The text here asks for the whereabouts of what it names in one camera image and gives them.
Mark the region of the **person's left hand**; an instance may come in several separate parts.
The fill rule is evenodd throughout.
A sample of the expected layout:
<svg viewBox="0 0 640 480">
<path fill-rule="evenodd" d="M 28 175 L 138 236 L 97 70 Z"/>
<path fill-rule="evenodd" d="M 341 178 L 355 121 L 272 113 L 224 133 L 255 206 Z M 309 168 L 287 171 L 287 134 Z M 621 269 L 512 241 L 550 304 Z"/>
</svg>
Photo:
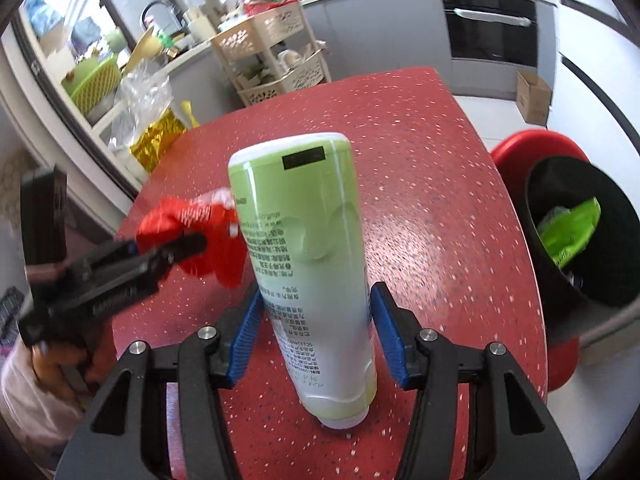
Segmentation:
<svg viewBox="0 0 640 480">
<path fill-rule="evenodd" d="M 77 368 L 82 363 L 88 362 L 85 382 L 102 384 L 111 374 L 117 361 L 113 330 L 110 324 L 102 327 L 101 335 L 91 358 L 88 358 L 84 349 L 66 344 L 66 342 L 51 342 L 50 344 L 42 342 L 38 346 L 33 346 L 30 351 L 32 352 L 32 369 L 40 387 L 65 402 L 76 402 L 77 396 L 63 374 L 64 366 Z"/>
</svg>

